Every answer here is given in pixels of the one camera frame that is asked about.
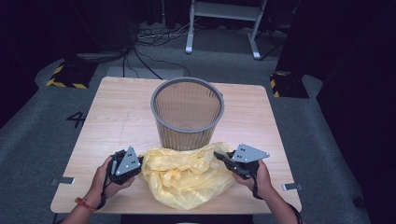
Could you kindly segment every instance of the red bracelet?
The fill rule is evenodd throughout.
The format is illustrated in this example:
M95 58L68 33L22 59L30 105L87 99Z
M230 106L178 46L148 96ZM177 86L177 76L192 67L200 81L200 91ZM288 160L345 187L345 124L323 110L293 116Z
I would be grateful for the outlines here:
M86 209L89 209L89 210L91 210L91 211L93 211L93 212L96 212L96 211L97 211L96 208L92 208L92 207L90 207L89 205L85 204L85 201L87 201L87 199L81 199L81 198L79 198L79 197L77 197L77 198L75 199L75 203L77 203L78 205L84 206Z

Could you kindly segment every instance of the dark curtain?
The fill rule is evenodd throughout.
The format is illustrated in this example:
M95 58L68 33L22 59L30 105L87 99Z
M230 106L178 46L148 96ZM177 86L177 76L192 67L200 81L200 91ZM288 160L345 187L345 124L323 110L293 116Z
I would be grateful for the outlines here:
M276 71L325 80L381 2L301 0Z
M161 0L131 0L134 21L145 21L151 25L154 22L163 22Z
M348 6L342 9L346 15L336 14L342 19L330 30L336 34L320 31L329 34L316 42L320 49L305 45L305 50L315 51L307 71L316 71L323 80L318 102L361 185L372 223L389 223L396 200L396 27L391 25L396 24L396 3Z
M165 24L169 29L176 23L185 25L190 22L191 0L164 0Z
M34 1L4 1L0 7L0 128L38 90L35 76L59 53L51 28Z

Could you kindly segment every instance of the cable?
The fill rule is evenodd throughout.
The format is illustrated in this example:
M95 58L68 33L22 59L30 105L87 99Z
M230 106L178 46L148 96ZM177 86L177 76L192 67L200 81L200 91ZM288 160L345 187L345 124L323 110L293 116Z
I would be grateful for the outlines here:
M151 31L151 29L141 29L142 31L145 31L146 33L144 35L139 36L137 38L137 40L138 40L137 43L139 45L141 45L141 46L160 46L160 45L164 45L164 44L168 43L171 40L177 39L177 38L179 38L179 37L181 37L183 35L187 35L188 32L186 32L186 31L188 31L189 26L190 26L190 24L187 23L186 25L184 25L184 26L182 26L182 27L180 27L178 29L169 30L168 32L165 32L165 33L158 32L158 33L155 33L155 34ZM149 42L141 40L141 39L144 39L144 38L153 38L153 40L152 40L151 43L149 43Z
M55 215L53 215L52 224L56 224L57 223L57 221L56 221L57 217L58 217L58 214L55 213Z
M131 65L129 65L128 55L126 56L126 62L127 62L127 65L128 65L128 67L129 67L129 69L130 69L130 70L134 70L134 69L131 67ZM137 71L134 70L134 72L136 73L136 77L139 78L139 74L137 73Z
M270 30L267 30L267 32L268 32L268 35L270 36L270 38L271 38L273 44L275 45L275 40L274 40L274 37L272 36L271 31L270 31Z
M100 47L104 48L104 49L108 49L108 50L120 50L120 49L113 49L113 48L109 48L108 46L105 46L103 44L101 44L95 36L93 36L93 34L91 33L90 29L88 28L87 24L85 24L84 20L82 19L81 15L79 14L76 6L74 5L72 0L69 0L70 4L72 5L73 9L76 11L76 14L78 15L79 20L81 21L82 25L84 26L85 30L87 31L87 33L90 35L90 37L92 38L92 40Z
M285 44L285 40L280 42L279 44L277 44L273 49L271 49L270 51L268 51L268 53L266 53L265 55L261 56L258 60L262 61L264 60L264 58L266 58L268 55L270 55L272 52L274 52L276 49L278 49L280 46L282 46L283 44Z
M73 9L75 10L76 14L78 15L79 20L81 21L84 29L86 30L86 32L89 34L89 36L91 37L91 39L95 42L95 44L97 44L98 46L100 46L103 49L107 49L107 50L116 50L119 52L118 55L113 55L113 56L106 56L106 57L98 57L98 58L92 58L92 59L84 59L81 58L82 60L84 60L85 63L108 63L108 62L112 62L115 61L121 57L125 57L125 54L127 54L129 52L129 48L132 48L133 46L127 46L125 49L113 49L110 48L108 46L103 45L102 43L100 43L96 37L91 33L90 29L88 28L87 24L85 24L84 20L82 19L81 15L79 14L76 6L74 5L72 0L69 0L70 5L73 7Z
M185 66L183 66L183 65L181 65L181 64L178 64L178 63L169 63L169 62L161 61L161 60L154 60L154 59L152 59L151 57L149 57L148 55L141 53L141 52L138 51L137 49L135 49L135 52L137 52L137 53L139 53L140 55L143 55L143 56L145 56L145 57L148 57L148 58L150 58L152 61L157 62L157 63L167 63L167 64L172 64L172 65L176 65L176 66L182 67L182 68L184 68L184 69L187 70L187 72L188 72L187 77L190 77L190 76L191 76L190 70L189 70L187 67L185 67Z
M122 60L122 76L123 76L123 77L125 77L125 60L127 60L129 51L131 51L131 49L132 49L132 48L128 48L128 49L125 51L125 54L123 55L123 60Z
M154 74L157 78L162 79L160 76L158 76L157 73L155 73L151 68L149 68L149 67L145 64L145 62L143 62L143 60L140 58L139 54L137 53L136 48L134 48L134 53L136 54L136 56L137 56L137 58L140 60L140 62L141 62L143 65L145 65L145 66L147 67L147 69L150 70L150 71L152 72L152 74Z

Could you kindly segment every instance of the metal plate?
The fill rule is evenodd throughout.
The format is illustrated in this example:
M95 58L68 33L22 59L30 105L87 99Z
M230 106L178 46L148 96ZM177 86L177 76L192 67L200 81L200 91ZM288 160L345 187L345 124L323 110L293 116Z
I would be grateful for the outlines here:
M125 153L124 158L121 161L119 168L117 169L116 175L123 175L129 171L132 171L140 167L139 159L134 152L133 147L129 147Z
M268 157L270 157L268 152L259 150L255 147L247 146L245 144L240 144L238 149L233 154L233 160L242 163L257 161L259 159L265 159Z

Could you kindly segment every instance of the silver metal bracket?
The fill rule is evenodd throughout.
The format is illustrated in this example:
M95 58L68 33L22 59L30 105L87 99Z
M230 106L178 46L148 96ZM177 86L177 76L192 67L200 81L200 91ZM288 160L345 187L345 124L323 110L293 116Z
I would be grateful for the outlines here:
M290 183L290 184L283 184L282 185L283 191L295 189L295 190L303 190L303 186L301 184Z
M136 153L134 152L134 148L129 147L121 161L119 168L117 169L116 175L123 175L139 167L140 162L136 156Z
M52 186L58 186L59 184L74 184L74 177L62 176L61 178L52 178L49 182Z
M240 144L238 149L233 154L233 160L242 163L257 161L259 159L265 159L268 157L270 157L268 152L259 150L255 147L247 146L245 144Z

